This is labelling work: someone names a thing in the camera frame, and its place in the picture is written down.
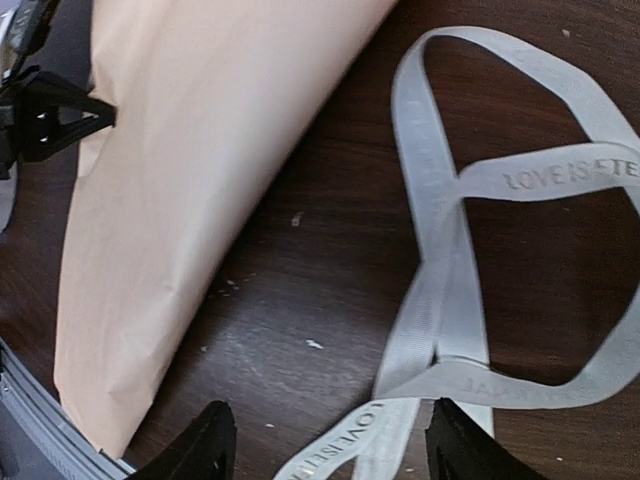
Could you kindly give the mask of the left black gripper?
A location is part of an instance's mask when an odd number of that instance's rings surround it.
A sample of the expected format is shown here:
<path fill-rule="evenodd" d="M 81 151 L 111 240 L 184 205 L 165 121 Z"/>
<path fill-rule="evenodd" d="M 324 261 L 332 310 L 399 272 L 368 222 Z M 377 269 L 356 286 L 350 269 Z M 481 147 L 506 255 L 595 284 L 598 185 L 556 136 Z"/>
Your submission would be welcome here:
<path fill-rule="evenodd" d="M 1 102 L 1 179 L 16 162 L 42 162 L 116 122 L 116 108 L 52 72 L 30 70 L 9 86 L 17 99 Z M 82 114 L 62 123 L 60 110 Z"/>

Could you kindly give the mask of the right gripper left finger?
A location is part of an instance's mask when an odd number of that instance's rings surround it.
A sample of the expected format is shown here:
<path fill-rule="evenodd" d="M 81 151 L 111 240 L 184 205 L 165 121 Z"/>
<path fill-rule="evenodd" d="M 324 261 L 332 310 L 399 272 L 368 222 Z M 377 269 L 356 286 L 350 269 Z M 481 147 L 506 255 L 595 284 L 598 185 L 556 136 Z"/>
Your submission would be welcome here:
<path fill-rule="evenodd" d="M 237 428 L 228 403 L 210 402 L 135 480 L 231 480 Z"/>

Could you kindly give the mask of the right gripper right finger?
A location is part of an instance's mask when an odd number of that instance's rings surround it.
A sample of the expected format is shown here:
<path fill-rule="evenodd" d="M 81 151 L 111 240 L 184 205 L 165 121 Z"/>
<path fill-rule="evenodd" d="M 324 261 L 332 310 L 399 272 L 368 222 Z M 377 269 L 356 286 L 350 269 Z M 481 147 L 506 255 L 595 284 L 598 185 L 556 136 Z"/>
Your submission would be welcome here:
<path fill-rule="evenodd" d="M 433 480 L 546 480 L 512 456 L 449 398 L 435 401 L 425 440 Z"/>

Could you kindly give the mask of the white printed ribbon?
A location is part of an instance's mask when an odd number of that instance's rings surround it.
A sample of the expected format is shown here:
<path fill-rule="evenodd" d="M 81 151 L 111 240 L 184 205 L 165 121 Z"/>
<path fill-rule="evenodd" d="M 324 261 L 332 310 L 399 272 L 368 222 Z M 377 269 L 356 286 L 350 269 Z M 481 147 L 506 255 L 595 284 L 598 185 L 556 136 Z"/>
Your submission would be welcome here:
<path fill-rule="evenodd" d="M 493 53 L 562 100 L 587 134 L 565 145 L 457 170 L 423 54 L 436 37 Z M 484 27 L 430 30 L 406 52 L 392 88 L 392 120 L 421 262 L 388 337 L 372 399 L 292 457 L 281 479 L 326 479 L 353 462 L 357 479 L 397 474 L 422 402 L 446 400 L 486 438 L 495 409 L 567 409 L 602 402 L 639 373 L 639 304 L 569 382 L 550 386 L 493 371 L 479 276 L 463 202 L 541 202 L 622 188 L 639 199 L 639 138 L 584 71 L 509 34 Z"/>

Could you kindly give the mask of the pink and green wrapping paper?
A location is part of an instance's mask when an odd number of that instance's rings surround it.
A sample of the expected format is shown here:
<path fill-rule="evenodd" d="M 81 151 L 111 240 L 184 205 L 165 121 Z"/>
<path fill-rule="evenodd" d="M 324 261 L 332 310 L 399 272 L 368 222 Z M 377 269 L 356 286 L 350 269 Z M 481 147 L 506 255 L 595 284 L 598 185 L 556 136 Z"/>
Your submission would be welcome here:
<path fill-rule="evenodd" d="M 208 286 L 389 1 L 97 1 L 92 93 L 116 124 L 80 145 L 54 383 L 122 457 Z"/>

